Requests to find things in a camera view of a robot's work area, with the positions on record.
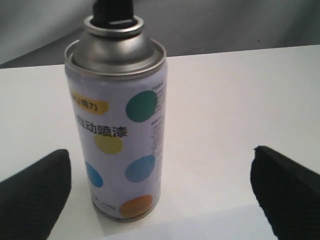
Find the spray paint can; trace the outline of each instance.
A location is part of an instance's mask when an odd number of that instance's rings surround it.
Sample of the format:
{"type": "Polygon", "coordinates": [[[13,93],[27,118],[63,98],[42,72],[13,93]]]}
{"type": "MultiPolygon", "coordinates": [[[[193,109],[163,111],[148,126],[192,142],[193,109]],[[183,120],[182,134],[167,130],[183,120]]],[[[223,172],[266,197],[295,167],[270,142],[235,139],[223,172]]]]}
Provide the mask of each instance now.
{"type": "Polygon", "coordinates": [[[96,210],[119,222],[158,203],[166,51],[146,37],[132,0],[96,0],[65,50],[65,73],[96,210]]]}

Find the can label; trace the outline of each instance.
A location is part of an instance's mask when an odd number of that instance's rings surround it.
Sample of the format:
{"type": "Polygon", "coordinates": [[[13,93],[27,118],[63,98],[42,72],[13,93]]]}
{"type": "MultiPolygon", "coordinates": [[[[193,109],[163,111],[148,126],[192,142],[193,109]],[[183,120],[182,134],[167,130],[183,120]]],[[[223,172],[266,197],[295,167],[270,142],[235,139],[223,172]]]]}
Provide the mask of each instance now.
{"type": "Polygon", "coordinates": [[[167,64],[123,81],[65,71],[92,201],[113,218],[137,218],[161,194],[167,64]]]}

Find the white tabletop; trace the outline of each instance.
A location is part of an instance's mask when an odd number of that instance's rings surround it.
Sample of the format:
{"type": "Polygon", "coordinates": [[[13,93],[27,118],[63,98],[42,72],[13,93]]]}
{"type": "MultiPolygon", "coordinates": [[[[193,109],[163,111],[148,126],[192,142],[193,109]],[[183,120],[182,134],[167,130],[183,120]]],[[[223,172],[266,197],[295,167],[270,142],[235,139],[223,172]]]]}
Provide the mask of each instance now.
{"type": "Polygon", "coordinates": [[[133,223],[91,204],[62,65],[0,70],[0,180],[65,148],[72,190],[50,240],[103,236],[256,203],[254,148],[320,173],[320,45],[170,57],[162,197],[133,223]]]}

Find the metal can top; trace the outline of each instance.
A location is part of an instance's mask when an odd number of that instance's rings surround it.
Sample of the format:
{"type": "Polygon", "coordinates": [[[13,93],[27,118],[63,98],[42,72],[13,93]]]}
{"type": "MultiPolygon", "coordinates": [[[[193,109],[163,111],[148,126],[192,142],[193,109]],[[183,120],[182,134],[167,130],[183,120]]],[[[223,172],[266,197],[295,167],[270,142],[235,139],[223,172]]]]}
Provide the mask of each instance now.
{"type": "Polygon", "coordinates": [[[135,16],[134,26],[107,29],[84,20],[86,31],[65,50],[65,64],[82,75],[105,80],[129,80],[156,72],[166,50],[143,32],[144,21],[135,16]]]}

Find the black nozzle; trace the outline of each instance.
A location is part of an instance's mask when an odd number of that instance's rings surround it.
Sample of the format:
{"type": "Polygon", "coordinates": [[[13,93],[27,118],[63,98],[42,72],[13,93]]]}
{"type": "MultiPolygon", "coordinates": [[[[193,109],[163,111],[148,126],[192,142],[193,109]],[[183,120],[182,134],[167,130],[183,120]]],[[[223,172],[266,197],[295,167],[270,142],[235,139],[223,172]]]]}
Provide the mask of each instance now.
{"type": "Polygon", "coordinates": [[[132,0],[95,0],[91,24],[103,29],[125,29],[137,24],[132,0]]]}

